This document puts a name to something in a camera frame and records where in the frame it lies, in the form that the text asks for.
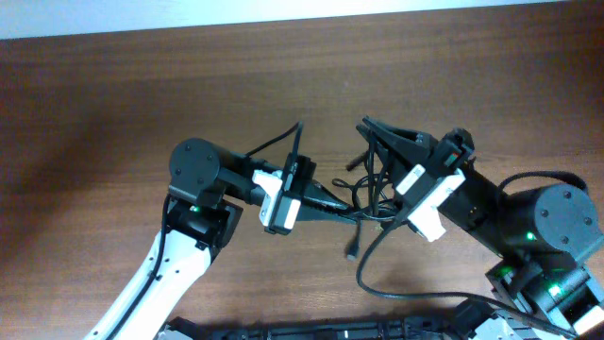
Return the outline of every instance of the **black cable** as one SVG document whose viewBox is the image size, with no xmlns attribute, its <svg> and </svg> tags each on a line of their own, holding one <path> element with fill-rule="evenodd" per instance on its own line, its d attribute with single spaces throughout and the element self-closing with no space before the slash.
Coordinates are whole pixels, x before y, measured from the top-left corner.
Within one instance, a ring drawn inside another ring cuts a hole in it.
<svg viewBox="0 0 604 340">
<path fill-rule="evenodd" d="M 380 194 L 382 194 L 382 196 L 384 196 L 384 194 L 382 192 L 383 188 L 387 184 L 392 183 L 390 181 L 390 179 L 388 178 L 388 176 L 386 175 L 387 168 L 389 167 L 389 162 L 391 160 L 388 160 L 387 163 L 384 164 L 384 166 L 382 167 L 382 169 L 380 170 L 378 175 L 373 174 L 373 157 L 374 157 L 375 149 L 372 148 L 371 141 L 372 141 L 372 139 L 370 138 L 369 139 L 369 151 L 367 153 L 363 154 L 361 157 L 358 157 L 355 160 L 355 165 L 358 165 L 361 162 L 364 162 L 365 169 L 367 170 L 368 175 L 359 179 L 355 185 L 349 185 L 344 180 L 339 179 L 339 178 L 335 178 L 331 183 L 334 186 L 343 187 L 343 188 L 347 188 L 347 189 L 351 190 L 352 201 L 353 201 L 353 211 L 350 212 L 349 215 L 356 217 L 359 222 L 361 221 L 361 219 L 375 220 L 375 221 L 380 221 L 380 222 L 392 221 L 396 217 L 396 210 L 394 208 L 394 205 L 392 206 L 392 208 L 386 206 L 389 203 L 392 204 L 392 200 L 390 202 L 388 202 L 388 200 L 376 202 L 377 197 Z M 498 196 L 496 197 L 496 200 L 498 201 L 499 194 L 502 192 L 503 188 L 506 185 L 508 185 L 510 182 L 512 182 L 513 180 L 516 180 L 516 179 L 520 179 L 523 177 L 531 177 L 531 176 L 550 177 L 550 178 L 554 178 L 554 179 L 559 179 L 559 180 L 565 181 L 567 183 L 573 184 L 573 185 L 579 187 L 581 190 L 587 192 L 587 185 L 585 184 L 585 182 L 574 174 L 564 173 L 564 172 L 531 172 L 531 173 L 518 174 L 518 175 L 512 176 L 511 178 L 504 180 L 504 182 L 502 182 L 501 185 L 499 186 Z M 360 205 L 358 190 L 365 186 L 370 188 L 370 190 L 368 190 L 370 204 L 368 207 L 362 208 Z M 402 218 L 400 218 L 399 220 L 402 222 L 402 225 L 409 224 L 409 221 L 407 221 L 407 216 L 402 216 Z M 366 291 L 369 294 L 372 294 L 374 296 L 377 296 L 377 297 L 394 298 L 394 299 L 400 299 L 400 300 L 417 300 L 417 299 L 429 299 L 429 298 L 467 298 L 467 299 L 478 301 L 478 302 L 488 303 L 497 308 L 505 310 L 513 315 L 520 316 L 521 318 L 523 318 L 523 320 L 525 322 L 528 322 L 532 325 L 535 325 L 536 327 L 542 328 L 549 332 L 556 332 L 556 333 L 562 334 L 562 335 L 564 335 L 566 337 L 570 337 L 570 338 L 574 338 L 575 336 L 577 336 L 572 330 L 570 330 L 570 331 L 565 330 L 563 328 L 560 328 L 558 326 L 555 326 L 555 325 L 549 323 L 548 321 L 544 321 L 533 315 L 520 312 L 519 310 L 517 310 L 513 307 L 510 307 L 503 302 L 497 301 L 493 298 L 483 297 L 483 296 L 480 296 L 477 294 L 465 293 L 465 292 L 395 294 L 395 293 L 380 292 L 379 290 L 376 290 L 374 288 L 367 286 L 362 281 L 362 271 L 363 271 L 365 265 L 367 264 L 369 257 L 373 254 L 374 250 L 379 246 L 379 244 L 386 238 L 386 236 L 391 231 L 398 228 L 400 225 L 401 224 L 394 223 L 390 227 L 387 227 L 371 243 L 371 245 L 367 248 L 367 250 L 363 254 L 361 261 L 359 263 L 359 266 L 357 267 L 357 284 L 364 291 Z"/>
<path fill-rule="evenodd" d="M 508 178 L 505 178 L 501 184 L 497 187 L 497 194 L 495 195 L 495 204 L 497 207 L 501 204 L 501 194 L 503 193 L 503 189 L 508 186 L 508 184 L 512 183 L 518 179 L 525 179 L 529 177 L 539 177 L 539 178 L 547 178 L 547 179 L 557 179 L 564 183 L 570 184 L 579 188 L 585 194 L 589 195 L 589 188 L 587 187 L 587 183 L 583 178 L 580 178 L 576 174 L 566 172 L 566 171 L 527 171 L 519 174 L 512 175 Z"/>
<path fill-rule="evenodd" d="M 287 130 L 287 131 L 285 131 L 283 134 L 281 134 L 281 135 L 277 136 L 276 138 L 273 138 L 272 140 L 270 140 L 270 141 L 268 141 L 268 142 L 266 142 L 266 143 L 264 143 L 264 144 L 262 144 L 262 145 L 258 146 L 257 148 L 253 149 L 252 151 L 247 152 L 247 153 L 245 154 L 245 156 L 250 157 L 250 156 L 252 156 L 252 155 L 254 155 L 254 154 L 256 154 L 256 153 L 258 153 L 258 152 L 262 151 L 262 150 L 263 150 L 263 149 L 265 149 L 266 147 L 268 147 L 268 146 L 270 146 L 270 145 L 273 145 L 273 144 L 275 144 L 276 142 L 279 142 L 280 140 L 282 140 L 282 139 L 286 138 L 287 136 L 291 135 L 291 134 L 292 134 L 292 133 L 294 133 L 294 131 L 296 131 L 296 130 L 298 130 L 298 132 L 301 132 L 301 130 L 300 130 L 300 128 L 299 128 L 299 127 L 300 127 L 300 125 L 301 125 L 301 123 L 302 123 L 302 122 L 298 122 L 298 123 L 296 123 L 296 124 L 295 124 L 293 127 L 290 127 L 290 129 L 289 129 L 289 130 Z M 297 136 L 297 134 L 296 134 L 296 139 L 297 139 L 297 141 L 298 141 L 297 143 L 299 144 L 300 138 Z"/>
<path fill-rule="evenodd" d="M 484 302 L 484 303 L 488 303 L 491 304 L 497 308 L 500 308 L 502 310 L 505 310 L 511 314 L 514 315 L 518 315 L 520 317 L 522 317 L 523 319 L 525 319 L 526 321 L 528 321 L 529 323 L 540 327 L 544 330 L 547 330 L 549 332 L 556 332 L 559 334 L 562 334 L 566 337 L 570 337 L 570 338 L 574 338 L 577 335 L 573 332 L 573 331 L 569 331 L 569 330 L 565 330 L 563 328 L 560 328 L 558 326 L 552 325 L 551 323 L 544 321 L 542 319 L 539 319 L 535 316 L 532 316 L 530 314 L 526 314 L 523 312 L 518 311 L 517 309 L 508 306 L 507 304 L 497 301 L 493 298 L 489 298 L 489 297 L 483 297 L 477 294 L 471 294 L 471 293 L 465 293 L 465 292 L 441 292 L 441 293 L 420 293 L 420 294 L 395 294 L 395 293 L 385 293 L 385 292 L 380 292 L 379 290 L 373 289 L 369 286 L 367 286 L 363 281 L 362 281 L 362 270 L 364 269 L 365 265 L 367 264 L 367 260 L 369 259 L 369 257 L 371 256 L 371 254 L 373 254 L 374 250 L 376 250 L 376 248 L 379 246 L 379 244 L 386 238 L 386 236 L 388 236 L 388 234 L 394 230 L 398 228 L 398 226 L 391 226 L 387 229 L 385 229 L 372 243 L 371 245 L 367 248 L 367 250 L 365 251 L 365 253 L 362 255 L 361 261 L 359 262 L 359 266 L 357 267 L 357 284 L 359 285 L 360 288 L 362 288 L 365 292 L 377 296 L 377 297 L 381 297 L 381 298 L 393 298 L 393 299 L 399 299 L 399 300 L 417 300 L 417 299 L 428 299 L 428 298 L 468 298 L 474 301 L 478 301 L 478 302 Z"/>
<path fill-rule="evenodd" d="M 374 209 L 374 154 L 376 153 L 376 137 L 373 132 L 369 132 L 369 154 L 367 155 L 367 198 L 369 200 L 369 207 L 371 207 L 372 214 L 378 214 L 378 210 Z"/>
<path fill-rule="evenodd" d="M 126 310 L 124 315 L 122 315 L 122 318 L 120 319 L 120 321 L 115 325 L 115 327 L 113 328 L 113 331 L 111 331 L 111 333 L 107 337 L 108 340 L 113 339 L 115 337 L 115 335 L 117 335 L 117 333 L 120 331 L 120 329 L 124 326 L 124 324 L 128 321 L 128 318 L 130 317 L 132 312 L 134 312 L 134 309 L 136 309 L 136 306 L 139 304 L 139 302 L 141 302 L 141 300 L 144 297 L 144 294 L 147 292 L 147 290 L 149 290 L 149 287 L 153 283 L 153 280 L 158 275 L 159 266 L 161 265 L 161 259 L 163 257 L 163 249 L 164 249 L 165 243 L 166 243 L 166 233 L 168 230 L 167 219 L 168 219 L 168 205 L 169 204 L 170 204 L 170 195 L 167 195 L 163 201 L 163 210 L 161 212 L 161 232 L 159 233 L 158 258 L 155 262 L 155 265 L 153 266 L 153 270 L 151 271 L 151 273 L 149 273 L 149 278 L 147 279 L 147 282 L 144 284 L 143 289 L 141 289 L 141 292 L 139 292 L 139 294 L 132 300 L 132 303 L 130 303 L 130 307 L 128 307 L 128 309 Z"/>
<path fill-rule="evenodd" d="M 292 147 L 292 162 L 298 157 L 298 148 L 300 147 L 300 138 L 302 137 L 302 129 L 304 129 L 304 123 L 298 122 L 295 125 L 295 137 L 294 146 Z"/>
</svg>

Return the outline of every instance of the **brown wooden surface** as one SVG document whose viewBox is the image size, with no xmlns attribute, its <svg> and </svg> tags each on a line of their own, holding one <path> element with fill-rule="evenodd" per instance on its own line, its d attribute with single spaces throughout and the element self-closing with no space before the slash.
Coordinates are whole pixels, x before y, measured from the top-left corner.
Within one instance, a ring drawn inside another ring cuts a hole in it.
<svg viewBox="0 0 604 340">
<path fill-rule="evenodd" d="M 475 8 L 0 42 L 2 338 L 80 338 L 159 230 L 168 158 L 185 138 L 246 151 L 302 119 L 318 180 L 353 180 L 365 114 L 440 138 L 468 128 L 477 168 L 574 171 L 604 211 L 604 10 Z M 262 152 L 282 164 L 285 142 Z M 513 189 L 540 184 L 526 180 Z M 334 190 L 348 196 L 342 190 Z M 489 295 L 497 257 L 465 233 L 393 233 L 366 274 L 398 292 Z M 377 235 L 374 226 L 363 244 Z M 246 207 L 230 245 L 176 306 L 203 324 L 435 310 L 370 297 L 344 259 L 352 229 L 262 230 Z M 604 280 L 604 252 L 589 265 Z"/>
</svg>

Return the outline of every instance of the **green led light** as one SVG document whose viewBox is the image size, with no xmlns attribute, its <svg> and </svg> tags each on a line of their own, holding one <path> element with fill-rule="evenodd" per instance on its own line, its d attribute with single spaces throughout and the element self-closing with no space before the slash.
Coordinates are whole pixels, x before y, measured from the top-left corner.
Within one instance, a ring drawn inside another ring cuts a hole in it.
<svg viewBox="0 0 604 340">
<path fill-rule="evenodd" d="M 558 286 L 557 284 L 554 284 L 553 286 L 549 287 L 547 292 L 549 292 L 552 297 L 556 297 L 562 294 L 562 288 L 560 288 L 560 286 Z"/>
</svg>

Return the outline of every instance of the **white bracket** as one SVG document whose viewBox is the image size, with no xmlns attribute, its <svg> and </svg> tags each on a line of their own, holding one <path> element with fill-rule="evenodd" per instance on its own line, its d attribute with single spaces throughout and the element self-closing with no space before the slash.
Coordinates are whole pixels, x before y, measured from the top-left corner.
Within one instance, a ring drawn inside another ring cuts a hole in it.
<svg viewBox="0 0 604 340">
<path fill-rule="evenodd" d="M 409 220 L 429 242 L 438 240 L 446 229 L 441 224 L 438 207 L 460 187 L 465 181 L 465 176 L 460 169 L 454 175 L 439 178 L 436 185 L 422 198 L 409 214 Z"/>
<path fill-rule="evenodd" d="M 252 181 L 258 184 L 264 190 L 264 200 L 262 201 L 262 207 L 260 208 L 260 221 L 264 227 L 268 227 L 275 204 L 277 203 L 277 194 L 281 189 L 283 180 L 281 179 L 281 170 L 276 170 L 274 173 L 269 174 L 262 170 L 255 170 Z"/>
</svg>

